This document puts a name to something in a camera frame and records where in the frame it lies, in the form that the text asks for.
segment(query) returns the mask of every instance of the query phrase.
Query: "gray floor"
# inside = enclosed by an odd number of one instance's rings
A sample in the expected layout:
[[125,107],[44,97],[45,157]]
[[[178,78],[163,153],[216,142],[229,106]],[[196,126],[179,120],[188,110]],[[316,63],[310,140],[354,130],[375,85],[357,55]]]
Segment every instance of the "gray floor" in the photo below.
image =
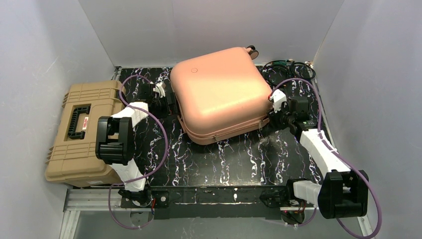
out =
[[[128,212],[116,212],[115,214],[122,223],[131,225]],[[144,223],[147,216],[144,213],[137,218]],[[361,235],[356,218],[343,219],[343,221],[354,232]],[[108,212],[81,212],[75,238],[347,239],[353,237],[347,234],[336,220],[326,220],[319,212],[311,223],[298,229],[272,224],[260,218],[186,218],[156,220],[140,231],[121,228],[112,220]]]

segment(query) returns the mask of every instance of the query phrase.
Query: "pink suitcase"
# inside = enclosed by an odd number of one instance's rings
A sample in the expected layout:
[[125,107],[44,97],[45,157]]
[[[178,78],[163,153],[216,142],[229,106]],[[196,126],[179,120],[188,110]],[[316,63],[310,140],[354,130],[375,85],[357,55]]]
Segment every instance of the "pink suitcase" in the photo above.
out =
[[206,145],[268,123],[270,86],[252,62],[258,52],[234,47],[178,63],[170,81],[179,102],[180,124]]

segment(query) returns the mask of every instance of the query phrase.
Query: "white label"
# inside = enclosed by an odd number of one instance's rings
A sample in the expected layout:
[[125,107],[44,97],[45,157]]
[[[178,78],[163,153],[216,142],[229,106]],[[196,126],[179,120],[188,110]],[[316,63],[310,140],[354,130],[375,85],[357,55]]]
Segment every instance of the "white label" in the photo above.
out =
[[87,129],[87,126],[88,126],[88,119],[89,119],[89,117],[85,117],[85,119],[84,119],[84,124],[82,125],[82,130]]
[[99,183],[103,183],[102,181],[89,181],[87,182],[89,184],[99,184]]

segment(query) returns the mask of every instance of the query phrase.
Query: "case handle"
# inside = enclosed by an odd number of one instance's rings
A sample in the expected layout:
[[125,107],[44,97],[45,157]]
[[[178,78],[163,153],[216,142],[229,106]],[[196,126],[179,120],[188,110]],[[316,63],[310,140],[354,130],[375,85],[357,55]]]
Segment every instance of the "case handle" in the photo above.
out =
[[78,126],[79,115],[86,113],[90,114],[91,106],[78,107],[73,110],[72,118],[70,119],[69,131],[67,136],[71,139],[84,139],[85,131],[76,132],[76,126]]

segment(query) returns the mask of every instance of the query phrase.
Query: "tool case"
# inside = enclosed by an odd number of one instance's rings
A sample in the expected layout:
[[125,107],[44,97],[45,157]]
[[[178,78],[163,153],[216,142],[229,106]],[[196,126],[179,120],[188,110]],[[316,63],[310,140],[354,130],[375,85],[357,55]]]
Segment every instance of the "tool case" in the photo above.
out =
[[234,47],[178,63],[170,81],[184,132],[210,144],[259,129],[269,120],[270,86],[252,58],[255,47]]
[[116,172],[95,155],[97,122],[123,109],[121,82],[72,85],[63,100],[63,113],[54,146],[48,153],[45,178],[76,187],[120,182]]

